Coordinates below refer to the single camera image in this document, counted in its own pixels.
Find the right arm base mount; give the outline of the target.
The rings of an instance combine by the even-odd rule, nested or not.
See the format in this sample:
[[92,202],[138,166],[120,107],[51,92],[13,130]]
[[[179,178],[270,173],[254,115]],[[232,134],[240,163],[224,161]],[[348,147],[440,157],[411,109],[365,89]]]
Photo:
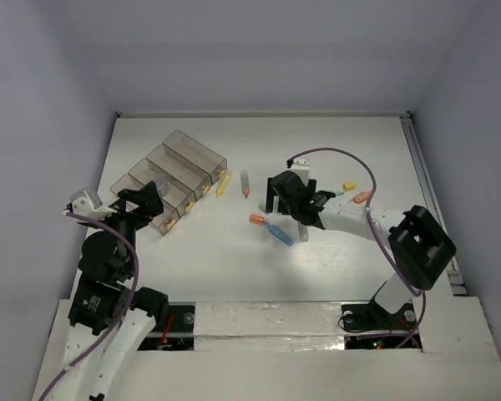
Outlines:
[[411,302],[393,314],[369,303],[344,303],[337,321],[347,350],[421,349],[417,324]]

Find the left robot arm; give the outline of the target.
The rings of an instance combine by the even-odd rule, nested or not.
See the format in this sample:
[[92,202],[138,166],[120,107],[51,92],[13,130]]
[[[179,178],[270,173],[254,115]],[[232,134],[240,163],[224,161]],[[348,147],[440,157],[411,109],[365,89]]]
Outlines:
[[155,181],[123,189],[105,206],[90,188],[72,195],[64,215],[93,229],[83,241],[60,370],[42,400],[110,400],[134,353],[168,320],[167,295],[139,287],[136,233],[164,211]]

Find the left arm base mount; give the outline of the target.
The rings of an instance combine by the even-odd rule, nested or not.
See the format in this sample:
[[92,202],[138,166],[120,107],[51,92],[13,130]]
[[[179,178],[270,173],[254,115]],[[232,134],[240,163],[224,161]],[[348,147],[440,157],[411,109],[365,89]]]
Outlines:
[[171,303],[166,322],[145,337],[139,351],[192,351],[194,328],[195,304]]

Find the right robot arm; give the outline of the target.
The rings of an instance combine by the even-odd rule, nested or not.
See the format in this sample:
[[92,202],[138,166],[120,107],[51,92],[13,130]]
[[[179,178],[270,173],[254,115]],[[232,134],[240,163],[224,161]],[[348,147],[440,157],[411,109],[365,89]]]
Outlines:
[[411,309],[411,300],[433,288],[454,258],[457,248],[424,206],[386,211],[357,204],[330,191],[317,190],[286,170],[267,182],[267,208],[276,201],[279,212],[303,226],[342,231],[373,240],[392,259],[394,273],[366,303],[342,306],[347,332],[392,330]]

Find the orange pen cap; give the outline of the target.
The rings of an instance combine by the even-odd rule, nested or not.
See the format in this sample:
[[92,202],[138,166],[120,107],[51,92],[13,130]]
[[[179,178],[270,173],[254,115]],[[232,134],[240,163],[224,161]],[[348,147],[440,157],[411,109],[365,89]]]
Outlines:
[[264,216],[251,214],[249,217],[249,222],[256,225],[264,225],[266,223],[266,219]]

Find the green highlighter pen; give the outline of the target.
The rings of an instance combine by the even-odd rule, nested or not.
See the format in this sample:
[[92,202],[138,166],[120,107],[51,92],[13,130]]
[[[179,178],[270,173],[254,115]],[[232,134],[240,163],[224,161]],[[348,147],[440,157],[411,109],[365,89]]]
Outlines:
[[309,241],[308,226],[305,226],[304,224],[298,222],[297,227],[298,227],[300,241],[301,242],[308,242]]

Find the orange tip marker pen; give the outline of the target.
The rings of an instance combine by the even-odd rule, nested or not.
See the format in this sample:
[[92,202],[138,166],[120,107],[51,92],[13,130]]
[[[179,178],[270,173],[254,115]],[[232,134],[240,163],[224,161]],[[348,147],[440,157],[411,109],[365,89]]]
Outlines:
[[240,184],[241,184],[242,195],[245,198],[247,198],[250,195],[251,188],[250,188],[249,175],[248,175],[248,172],[246,170],[243,170],[240,173]]

